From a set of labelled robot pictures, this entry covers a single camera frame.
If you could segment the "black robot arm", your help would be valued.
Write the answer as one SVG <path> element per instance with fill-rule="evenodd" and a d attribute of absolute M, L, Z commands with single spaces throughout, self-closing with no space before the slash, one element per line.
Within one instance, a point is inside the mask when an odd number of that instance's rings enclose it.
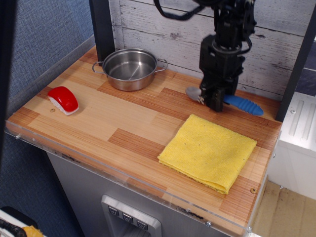
<path fill-rule="evenodd" d="M 201 42 L 199 86 L 201 103 L 216 112 L 223 109 L 225 95 L 234 95 L 247 52 L 255 32 L 254 1 L 222 0 L 212 6 L 215 34 Z"/>

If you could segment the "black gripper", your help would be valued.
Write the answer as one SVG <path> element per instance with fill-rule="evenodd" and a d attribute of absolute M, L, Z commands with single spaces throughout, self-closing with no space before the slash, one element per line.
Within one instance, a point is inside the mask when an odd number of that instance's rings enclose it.
<path fill-rule="evenodd" d="M 242 41 L 218 41 L 216 35 L 208 35 L 200 46 L 199 68 L 203 79 L 199 86 L 207 107 L 221 112 L 225 95 L 235 95 L 239 75 L 243 72 Z"/>

